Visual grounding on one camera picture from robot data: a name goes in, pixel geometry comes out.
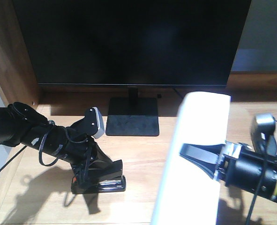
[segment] computer monitor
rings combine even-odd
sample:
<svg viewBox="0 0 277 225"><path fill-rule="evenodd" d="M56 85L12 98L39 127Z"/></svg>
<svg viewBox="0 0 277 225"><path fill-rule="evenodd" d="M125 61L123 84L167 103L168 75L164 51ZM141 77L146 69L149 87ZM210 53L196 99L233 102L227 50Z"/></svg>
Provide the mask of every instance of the computer monitor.
<svg viewBox="0 0 277 225"><path fill-rule="evenodd" d="M250 1L13 3L41 86L224 87ZM116 107L109 110L107 134L158 135L157 110L142 111L153 109L154 100L145 104L137 91L130 93L127 106L121 105L123 99L111 102Z"/></svg>

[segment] wooden panel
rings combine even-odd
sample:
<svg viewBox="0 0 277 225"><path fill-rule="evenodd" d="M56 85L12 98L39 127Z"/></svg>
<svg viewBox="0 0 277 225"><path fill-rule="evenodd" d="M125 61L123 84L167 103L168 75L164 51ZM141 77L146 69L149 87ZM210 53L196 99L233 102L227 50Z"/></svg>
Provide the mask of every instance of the wooden panel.
<svg viewBox="0 0 277 225"><path fill-rule="evenodd" d="M10 0L0 0L0 95L5 105L14 101L38 104L40 97Z"/></svg>
<svg viewBox="0 0 277 225"><path fill-rule="evenodd" d="M231 73L228 90L277 90L277 73Z"/></svg>

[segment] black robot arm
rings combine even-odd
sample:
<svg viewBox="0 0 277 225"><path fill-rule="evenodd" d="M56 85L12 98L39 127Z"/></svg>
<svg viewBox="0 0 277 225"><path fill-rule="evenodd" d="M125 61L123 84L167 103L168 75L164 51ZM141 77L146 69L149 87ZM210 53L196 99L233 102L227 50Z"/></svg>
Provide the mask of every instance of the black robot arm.
<svg viewBox="0 0 277 225"><path fill-rule="evenodd" d="M113 162L94 140L103 133L102 116L95 107L70 127L57 126L20 102L0 107L0 144L15 147L22 143L37 149L39 162L45 166L52 166L59 159L69 162L74 172L71 185L74 194L117 192L126 188L122 161ZM56 159L44 164L43 152Z"/></svg>

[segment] desk surface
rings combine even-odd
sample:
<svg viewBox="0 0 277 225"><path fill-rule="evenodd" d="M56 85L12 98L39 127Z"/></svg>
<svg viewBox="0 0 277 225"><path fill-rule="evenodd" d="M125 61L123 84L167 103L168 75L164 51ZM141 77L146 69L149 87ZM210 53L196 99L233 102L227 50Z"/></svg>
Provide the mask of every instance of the desk surface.
<svg viewBox="0 0 277 225"><path fill-rule="evenodd" d="M74 196L70 193L73 173L69 164L60 161L53 167L43 167L38 162L38 151L27 148L0 175L0 224L148 224L181 102L175 93L161 94L158 137L104 135L97 140L112 160L123 160L125 192ZM142 95L156 96L157 92ZM256 113L271 112L277 119L277 93L273 95L266 94L269 102L262 101L262 94L245 95L247 98L242 102L239 97L233 97L227 140L251 144L249 128ZM99 107L106 115L110 96L108 93L50 93L37 110L57 125L69 126L81 119L84 110L91 106ZM52 161L48 155L44 159ZM251 194L222 184L217 224L244 224L251 200ZM200 201L206 204L201 196ZM258 197L251 224L276 225L277 204Z"/></svg>

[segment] monitor stand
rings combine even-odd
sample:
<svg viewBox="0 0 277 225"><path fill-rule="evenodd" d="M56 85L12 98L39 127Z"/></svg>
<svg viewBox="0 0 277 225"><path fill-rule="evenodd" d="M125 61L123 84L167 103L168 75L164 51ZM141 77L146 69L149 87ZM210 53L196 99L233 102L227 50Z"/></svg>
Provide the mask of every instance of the monitor stand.
<svg viewBox="0 0 277 225"><path fill-rule="evenodd" d="M138 97L137 88L129 88L129 97L111 98L106 134L108 136L158 136L157 99Z"/></svg>

